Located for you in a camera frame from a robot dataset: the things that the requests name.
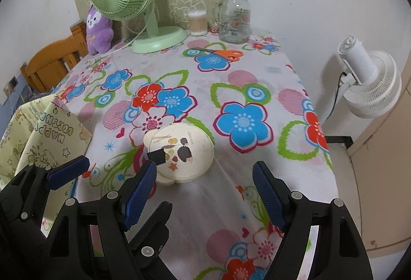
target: fan power cord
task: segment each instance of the fan power cord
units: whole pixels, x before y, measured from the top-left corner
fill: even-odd
[[[157,13],[158,13],[158,19],[157,19],[157,24],[158,24],[159,21],[160,21],[160,13],[159,13],[159,11],[158,11],[158,8],[157,8]],[[123,50],[124,48],[130,47],[130,46],[133,44],[133,42],[145,31],[145,29],[147,28],[148,22],[145,23],[144,28],[143,28],[139,33],[135,32],[135,31],[132,31],[132,30],[128,27],[126,21],[124,21],[124,24],[125,24],[126,28],[127,28],[130,32],[132,32],[132,33],[134,33],[134,34],[137,34],[137,36],[135,36],[135,37],[134,37],[130,42],[128,42],[125,46],[123,46],[123,47],[121,47],[121,48],[118,48],[118,49],[115,50],[115,51],[110,51],[110,50],[109,50],[106,54],[99,55],[99,58],[103,58],[103,57],[106,57],[106,56],[108,56],[108,55],[112,55],[113,53],[115,53],[115,52],[117,52],[117,51],[120,51],[120,50]]]
[[[334,108],[336,106],[337,99],[338,99],[338,92],[340,91],[340,87],[341,87],[341,78],[343,76],[347,76],[347,74],[344,71],[341,72],[340,77],[338,78],[337,92],[335,93],[334,104],[332,105],[331,112],[329,113],[328,117],[325,119],[326,121],[330,118],[330,116],[331,116],[331,114],[334,111]]]
[[[154,12],[157,11],[157,14],[155,14],[155,17],[156,17],[157,24],[158,24],[158,23],[160,22],[160,12],[159,12],[159,10],[158,10],[157,5],[154,4],[154,6],[155,6]],[[124,21],[124,25],[126,26],[126,28],[127,28],[130,32],[132,32],[133,34],[137,34],[137,36],[136,36],[134,39],[136,39],[137,37],[139,37],[139,36],[141,35],[141,33],[143,33],[143,31],[145,31],[145,29],[147,28],[147,24],[148,24],[148,22],[145,24],[143,30],[141,30],[140,32],[135,32],[135,31],[133,31],[133,30],[128,26],[127,21]]]

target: blue gripper pad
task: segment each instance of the blue gripper pad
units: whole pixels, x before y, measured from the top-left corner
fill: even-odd
[[[270,218],[273,225],[276,225],[282,232],[284,232],[287,226],[286,219],[284,218],[284,208],[288,208],[289,201],[288,196],[286,196],[284,193],[282,193],[282,197],[277,194],[277,191],[275,189],[277,185],[276,180],[283,182],[280,179],[274,178],[263,161],[258,161],[254,164],[254,185],[256,186],[258,194],[260,195],[264,207],[266,208],[268,217]]]
[[[138,220],[140,219],[140,215],[143,211],[145,203],[148,200],[148,196],[153,188],[155,180],[157,178],[157,166],[152,161],[147,161],[143,164],[140,169],[140,172],[134,178],[127,179],[124,182],[124,185],[127,183],[128,180],[135,179],[138,181],[137,186],[135,187],[134,191],[130,191],[131,195],[126,201],[124,205],[124,220],[123,220],[123,230],[127,231],[135,225]]]
[[[90,167],[90,161],[87,157],[79,156],[58,168],[50,170],[47,175],[47,180],[44,184],[46,191],[53,191],[66,185],[79,175],[83,174]]]

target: floral tablecloth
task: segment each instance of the floral tablecloth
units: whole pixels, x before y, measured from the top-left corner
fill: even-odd
[[[228,61],[212,50],[240,50]],[[164,200],[173,203],[170,238],[161,257],[178,279],[260,280],[282,234],[268,218],[251,169],[263,160],[275,177],[309,199],[338,196],[327,144],[307,92],[269,34],[244,45],[218,34],[188,37],[147,55],[130,48],[86,57],[61,82],[57,94],[93,133],[76,197],[95,200],[118,189],[142,165],[143,136],[173,122],[191,123],[215,144],[215,159],[197,181],[154,186],[131,239]],[[50,229],[51,221],[43,223]],[[92,230],[93,242],[98,234]],[[300,279],[314,255],[312,229]],[[96,253],[103,253],[95,244]]]

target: white circulator fan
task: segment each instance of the white circulator fan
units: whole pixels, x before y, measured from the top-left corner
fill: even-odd
[[[379,50],[367,52],[354,36],[341,42],[338,53],[350,72],[340,79],[334,107],[343,96],[350,111],[363,119],[376,118],[394,107],[401,92],[401,75],[391,55]]]

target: stuffed animal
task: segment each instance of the stuffed animal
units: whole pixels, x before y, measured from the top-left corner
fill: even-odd
[[[113,21],[92,6],[87,16],[87,48],[91,55],[110,50],[114,32]]]

